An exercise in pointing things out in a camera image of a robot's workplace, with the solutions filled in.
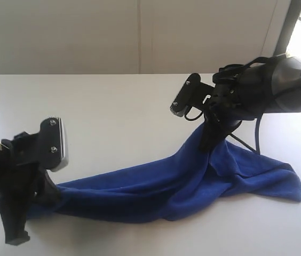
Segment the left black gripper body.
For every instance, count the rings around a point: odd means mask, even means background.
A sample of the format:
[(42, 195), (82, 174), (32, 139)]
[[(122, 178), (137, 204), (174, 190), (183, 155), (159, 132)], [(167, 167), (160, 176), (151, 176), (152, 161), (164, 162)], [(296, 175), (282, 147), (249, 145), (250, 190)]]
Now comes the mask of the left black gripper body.
[(35, 159), (20, 159), (16, 149), (10, 140), (0, 142), (0, 198), (38, 202), (45, 192), (46, 170)]

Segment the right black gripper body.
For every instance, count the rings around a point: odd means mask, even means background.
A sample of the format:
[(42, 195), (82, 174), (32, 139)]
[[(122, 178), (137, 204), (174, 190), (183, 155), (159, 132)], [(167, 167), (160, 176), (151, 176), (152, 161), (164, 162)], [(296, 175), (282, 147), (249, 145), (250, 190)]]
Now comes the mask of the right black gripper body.
[(236, 125), (273, 112), (273, 64), (228, 65), (214, 74), (215, 88), (205, 107), (209, 123)]

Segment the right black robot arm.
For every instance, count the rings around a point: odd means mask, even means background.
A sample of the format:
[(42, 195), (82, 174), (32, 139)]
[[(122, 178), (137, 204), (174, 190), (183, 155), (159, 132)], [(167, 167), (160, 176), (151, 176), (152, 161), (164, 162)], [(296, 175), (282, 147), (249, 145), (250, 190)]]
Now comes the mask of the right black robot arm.
[(212, 81), (215, 87), (203, 108), (200, 150), (213, 150), (243, 121), (256, 121), (258, 133), (264, 114), (301, 113), (301, 60), (295, 57), (281, 54), (227, 65)]

